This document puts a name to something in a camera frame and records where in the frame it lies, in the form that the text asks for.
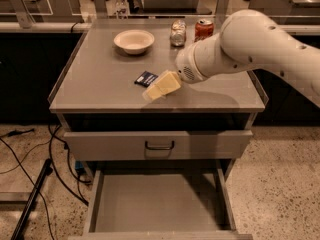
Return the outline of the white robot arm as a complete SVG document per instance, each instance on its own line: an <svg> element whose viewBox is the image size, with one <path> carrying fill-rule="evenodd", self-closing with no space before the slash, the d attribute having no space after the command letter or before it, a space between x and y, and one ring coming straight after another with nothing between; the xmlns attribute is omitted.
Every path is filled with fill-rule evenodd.
<svg viewBox="0 0 320 240"><path fill-rule="evenodd" d="M220 74L263 69L283 79L320 106L320 50L287 34L255 10L229 16L220 31L178 52L176 69L166 70L147 87L148 101Z"/></svg>

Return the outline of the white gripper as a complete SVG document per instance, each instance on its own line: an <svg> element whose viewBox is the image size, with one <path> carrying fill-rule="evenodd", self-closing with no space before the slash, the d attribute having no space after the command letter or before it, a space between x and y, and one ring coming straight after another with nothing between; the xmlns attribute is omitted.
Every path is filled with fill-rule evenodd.
<svg viewBox="0 0 320 240"><path fill-rule="evenodd" d="M177 72L164 71L143 92L142 96L145 100L154 101L178 90L182 86L182 81L194 84L207 80L196 65L195 47L195 44L191 44L178 52L175 60Z"/></svg>

